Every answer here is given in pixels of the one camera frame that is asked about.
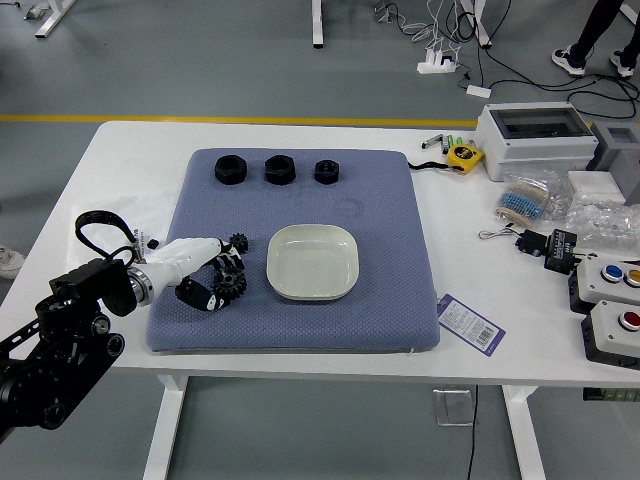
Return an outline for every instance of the gray mat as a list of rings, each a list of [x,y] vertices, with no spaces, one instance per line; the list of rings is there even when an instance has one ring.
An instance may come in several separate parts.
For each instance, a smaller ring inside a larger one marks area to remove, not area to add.
[[[247,161],[238,185],[214,177],[223,155]],[[276,186],[264,179],[264,161],[291,156],[296,179]],[[340,164],[340,180],[314,179],[319,160]],[[269,240],[289,225],[337,225],[358,244],[360,276],[342,298],[288,300],[266,276]],[[398,152],[362,150],[210,149],[189,162],[168,240],[235,233],[249,239],[242,256],[247,291],[216,312],[200,312],[165,289],[151,308],[147,344],[171,350],[309,350],[398,352],[426,350],[440,340],[436,293],[411,174]],[[193,278],[210,285],[212,269]]]

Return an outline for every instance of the yellow tape measure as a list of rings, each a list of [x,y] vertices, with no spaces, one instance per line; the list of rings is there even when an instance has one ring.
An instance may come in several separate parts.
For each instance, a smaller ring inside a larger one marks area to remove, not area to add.
[[[480,160],[484,157],[484,153],[466,143],[458,143],[449,148],[447,153],[447,162],[453,167],[460,167],[461,173],[469,173]]]

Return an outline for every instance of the purple tag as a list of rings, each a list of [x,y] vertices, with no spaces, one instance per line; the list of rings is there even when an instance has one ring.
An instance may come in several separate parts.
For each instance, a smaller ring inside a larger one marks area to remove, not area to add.
[[[440,325],[487,357],[507,333],[448,293],[438,301],[437,309]]]

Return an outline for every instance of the black gear wheel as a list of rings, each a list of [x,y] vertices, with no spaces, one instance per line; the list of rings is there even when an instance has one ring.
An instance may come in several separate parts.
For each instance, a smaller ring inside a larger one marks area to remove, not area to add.
[[[249,250],[249,240],[247,240],[247,236],[242,233],[235,233],[231,235],[229,243],[235,247],[240,255]]]
[[[246,289],[244,271],[237,267],[222,267],[213,277],[213,290],[223,300],[235,300]]]

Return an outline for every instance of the yellow floor line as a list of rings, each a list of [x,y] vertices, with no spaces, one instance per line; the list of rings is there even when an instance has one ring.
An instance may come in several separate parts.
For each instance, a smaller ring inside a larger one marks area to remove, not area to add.
[[[324,117],[180,117],[145,115],[0,115],[0,122],[104,123],[109,121],[249,123],[258,125],[319,125],[370,127],[451,127],[475,128],[476,120],[324,118]]]

